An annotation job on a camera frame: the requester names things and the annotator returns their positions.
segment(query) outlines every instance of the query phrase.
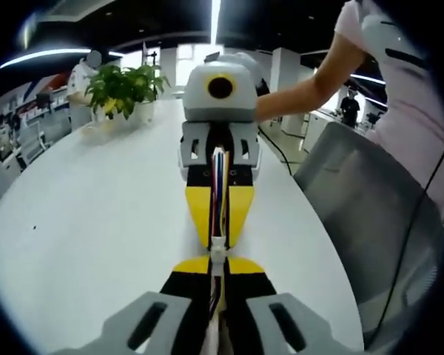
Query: yellow panel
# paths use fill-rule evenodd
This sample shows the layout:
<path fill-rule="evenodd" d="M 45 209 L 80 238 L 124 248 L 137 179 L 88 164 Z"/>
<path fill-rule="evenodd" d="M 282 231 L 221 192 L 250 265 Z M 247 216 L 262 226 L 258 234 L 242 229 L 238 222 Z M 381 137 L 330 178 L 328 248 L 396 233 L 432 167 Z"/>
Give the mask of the yellow panel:
<path fill-rule="evenodd" d="M 243 257 L 229 257 L 230 274 L 259 274 L 265 271 L 257 263 Z"/>
<path fill-rule="evenodd" d="M 207 274 L 209 272 L 209 256 L 195 257 L 178 264 L 173 271 L 188 274 Z"/>
<path fill-rule="evenodd" d="M 254 191 L 253 186 L 229 186 L 230 248 L 238 242 L 246 215 L 252 204 Z"/>
<path fill-rule="evenodd" d="M 186 199 L 199 240 L 209 247 L 210 187 L 187 186 Z"/>

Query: woman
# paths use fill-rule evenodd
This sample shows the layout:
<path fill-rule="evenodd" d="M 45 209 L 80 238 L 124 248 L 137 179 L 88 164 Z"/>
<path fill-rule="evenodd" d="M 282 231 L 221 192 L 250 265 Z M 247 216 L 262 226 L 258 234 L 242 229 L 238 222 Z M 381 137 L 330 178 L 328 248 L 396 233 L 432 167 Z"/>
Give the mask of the woman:
<path fill-rule="evenodd" d="M 337 20 L 334 39 L 319 70 L 291 89 L 258 99 L 259 121 L 310 112 L 321 107 L 363 63 L 369 48 L 361 14 L 381 13 L 371 0 L 348 1 Z M 425 187 L 444 151 L 444 111 L 427 75 L 405 70 L 393 58 L 377 58 L 388 94 L 388 112 L 367 132 Z M 428 188 L 444 218 L 444 161 Z"/>

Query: floor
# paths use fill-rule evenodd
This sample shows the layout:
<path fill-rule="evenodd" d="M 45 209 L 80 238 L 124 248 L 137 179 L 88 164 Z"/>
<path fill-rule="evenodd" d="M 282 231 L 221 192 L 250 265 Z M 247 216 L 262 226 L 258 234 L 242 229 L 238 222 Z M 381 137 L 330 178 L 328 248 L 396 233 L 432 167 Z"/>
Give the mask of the floor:
<path fill-rule="evenodd" d="M 260 124 L 260 128 L 283 151 L 286 159 L 288 160 L 288 165 L 293 175 L 308 155 L 306 151 L 302 150 L 303 139 L 285 134 L 281 130 L 281 126 L 278 122 L 274 122 L 271 126 L 269 121 L 263 122 L 262 124 Z M 283 158 L 282 154 L 273 146 L 273 144 L 268 139 L 266 139 L 263 135 L 261 135 L 261 137 L 276 154 L 278 159 L 280 159 L 283 165 L 286 166 L 286 161 Z"/>

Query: ceiling light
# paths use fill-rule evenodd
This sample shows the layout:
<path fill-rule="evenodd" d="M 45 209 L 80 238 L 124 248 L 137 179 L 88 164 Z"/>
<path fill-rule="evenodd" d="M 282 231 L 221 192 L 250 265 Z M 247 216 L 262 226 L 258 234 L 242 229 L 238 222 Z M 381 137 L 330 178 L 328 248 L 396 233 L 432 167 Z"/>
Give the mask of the ceiling light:
<path fill-rule="evenodd" d="M 383 102 L 379 102 L 379 101 L 377 101 L 377 100 L 374 100 L 373 98 L 367 98 L 367 97 L 365 97 L 365 99 L 366 99 L 366 100 L 369 100 L 369 101 L 371 101 L 371 102 L 374 102 L 374 103 L 376 103 L 376 104 L 378 104 L 378 105 L 381 105 L 381 106 L 383 106 L 383 107 L 388 107 L 387 104 L 384 104 Z"/>
<path fill-rule="evenodd" d="M 221 0 L 212 0 L 212 15 L 210 20 L 210 44 L 217 41 L 217 29 L 219 25 L 219 12 L 221 11 Z"/>
<path fill-rule="evenodd" d="M 87 48 L 61 48 L 59 50 L 43 50 L 41 52 L 30 53 L 23 55 L 21 57 L 12 59 L 11 61 L 7 61 L 0 66 L 0 69 L 8 67 L 12 64 L 21 63 L 23 61 L 29 61 L 30 59 L 45 57 L 47 55 L 56 55 L 56 54 L 87 54 L 90 53 L 90 50 Z M 109 55 L 113 55 L 115 57 L 123 57 L 124 55 L 117 52 L 109 52 Z"/>
<path fill-rule="evenodd" d="M 357 78 L 357 79 L 363 79 L 363 80 L 371 81 L 372 83 L 377 83 L 377 84 L 385 85 L 385 81 L 379 80 L 379 79 L 370 78 L 368 76 L 357 75 L 357 74 L 351 74 L 350 76 L 353 77 L 353 78 Z"/>

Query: man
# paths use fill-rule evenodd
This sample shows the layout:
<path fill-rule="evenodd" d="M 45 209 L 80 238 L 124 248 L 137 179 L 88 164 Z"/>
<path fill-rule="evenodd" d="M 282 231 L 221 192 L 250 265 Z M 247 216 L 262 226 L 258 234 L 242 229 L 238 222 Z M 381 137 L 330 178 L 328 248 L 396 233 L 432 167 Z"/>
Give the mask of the man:
<path fill-rule="evenodd" d="M 355 100 L 356 94 L 357 91 L 349 89 L 349 93 L 342 99 L 342 103 L 340 104 L 342 123 L 352 128 L 355 128 L 355 124 L 357 123 L 357 113 L 360 111 L 360 105 L 357 100 Z"/>
<path fill-rule="evenodd" d="M 92 120 L 89 108 L 91 95 L 85 95 L 90 78 L 96 73 L 102 62 L 100 52 L 93 50 L 86 58 L 83 58 L 74 67 L 67 83 L 67 100 L 70 104 L 71 126 L 73 130 L 78 129 Z"/>

